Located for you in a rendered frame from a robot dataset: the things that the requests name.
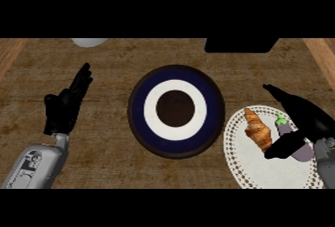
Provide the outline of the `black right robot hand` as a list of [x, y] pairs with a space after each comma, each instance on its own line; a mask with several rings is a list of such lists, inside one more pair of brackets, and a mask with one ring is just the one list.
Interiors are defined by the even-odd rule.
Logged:
[[296, 126], [296, 131], [280, 136], [264, 153], [264, 158], [286, 159], [305, 144], [321, 138], [335, 138], [335, 120], [327, 113], [303, 98], [286, 93], [269, 84], [262, 88], [280, 102], [283, 110]]

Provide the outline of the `white round placemat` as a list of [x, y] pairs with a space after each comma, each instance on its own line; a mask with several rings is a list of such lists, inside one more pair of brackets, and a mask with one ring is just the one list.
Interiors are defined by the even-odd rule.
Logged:
[[264, 153], [246, 136], [247, 122], [240, 108], [225, 123], [225, 163], [238, 186], [244, 189], [321, 189], [317, 161], [300, 162], [292, 156], [286, 159], [264, 158]]

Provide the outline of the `white rounded object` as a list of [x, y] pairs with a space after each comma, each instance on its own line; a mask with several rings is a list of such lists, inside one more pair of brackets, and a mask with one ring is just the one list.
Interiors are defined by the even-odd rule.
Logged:
[[107, 41], [107, 39], [106, 38], [73, 38], [72, 41], [76, 46], [89, 48], [103, 44]]

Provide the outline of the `black box appliance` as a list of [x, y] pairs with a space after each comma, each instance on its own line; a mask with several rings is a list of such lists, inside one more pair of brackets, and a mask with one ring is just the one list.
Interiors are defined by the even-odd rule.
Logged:
[[277, 38], [207, 38], [203, 50], [207, 53], [265, 53], [271, 50], [275, 42]]

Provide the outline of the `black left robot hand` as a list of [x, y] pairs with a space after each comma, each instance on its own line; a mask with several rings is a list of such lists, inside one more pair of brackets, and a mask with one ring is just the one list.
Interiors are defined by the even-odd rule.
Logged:
[[48, 94], [44, 97], [45, 125], [42, 133], [45, 135], [70, 133], [91, 82], [89, 65], [85, 63], [75, 74], [70, 86], [57, 95]]

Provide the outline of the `golden brown croissant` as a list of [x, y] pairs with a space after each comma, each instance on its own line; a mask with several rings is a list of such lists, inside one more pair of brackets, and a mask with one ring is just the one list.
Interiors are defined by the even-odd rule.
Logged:
[[252, 140], [262, 152], [271, 147], [271, 130], [268, 126], [262, 123], [255, 112], [244, 108], [244, 118], [247, 122], [247, 127], [244, 133], [247, 138]]

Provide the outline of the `blue and white ringed plate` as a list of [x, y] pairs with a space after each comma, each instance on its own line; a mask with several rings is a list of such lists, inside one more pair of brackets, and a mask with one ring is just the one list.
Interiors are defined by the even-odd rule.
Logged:
[[202, 153], [218, 138], [224, 117], [221, 91], [196, 68], [159, 67], [135, 84], [128, 123], [138, 143], [154, 155], [185, 159]]

